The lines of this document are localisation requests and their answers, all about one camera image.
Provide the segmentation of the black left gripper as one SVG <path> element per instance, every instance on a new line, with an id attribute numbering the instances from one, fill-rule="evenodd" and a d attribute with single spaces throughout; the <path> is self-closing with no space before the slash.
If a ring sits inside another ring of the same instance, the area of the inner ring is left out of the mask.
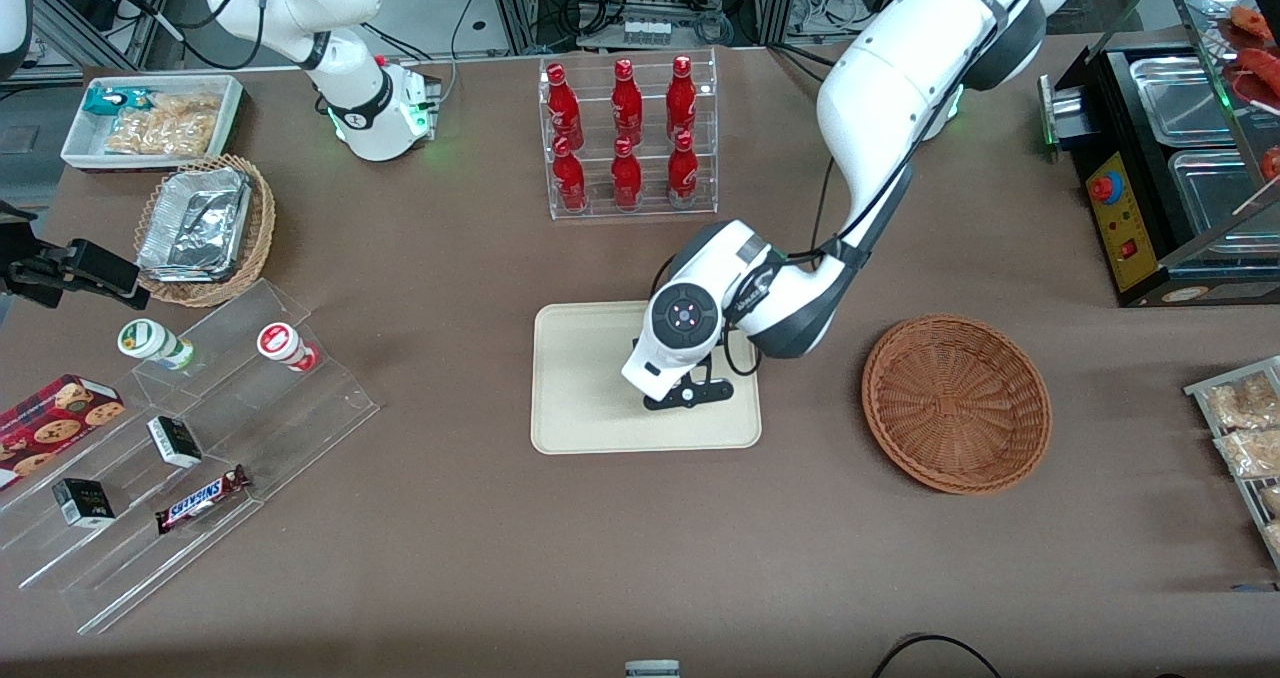
<path id="1" fill-rule="evenodd" d="M 713 376 L 713 358 L 712 356 L 704 356 L 703 359 L 696 365 L 696 368 L 703 368 L 701 381 L 695 381 L 692 371 L 685 374 L 680 377 L 680 381 L 675 388 L 662 400 L 652 399 L 652 397 L 644 397 L 643 406 L 649 412 L 660 412 L 675 408 L 694 409 L 695 406 L 707 406 L 712 403 L 722 403 L 722 400 L 730 400 L 733 397 L 735 388 L 732 382 L 726 377 Z"/>

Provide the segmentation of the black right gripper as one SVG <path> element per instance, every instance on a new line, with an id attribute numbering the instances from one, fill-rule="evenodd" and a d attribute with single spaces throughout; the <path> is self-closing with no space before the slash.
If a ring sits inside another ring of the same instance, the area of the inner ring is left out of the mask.
<path id="1" fill-rule="evenodd" d="M 131 310 L 147 308 L 151 292 L 140 285 L 140 267 L 101 248 L 91 240 L 70 240 L 55 246 L 40 240 L 32 230 L 36 214 L 1 203 L 3 292 L 31 303 L 58 306 L 64 281 L 76 280 L 110 292 L 111 298 Z"/>

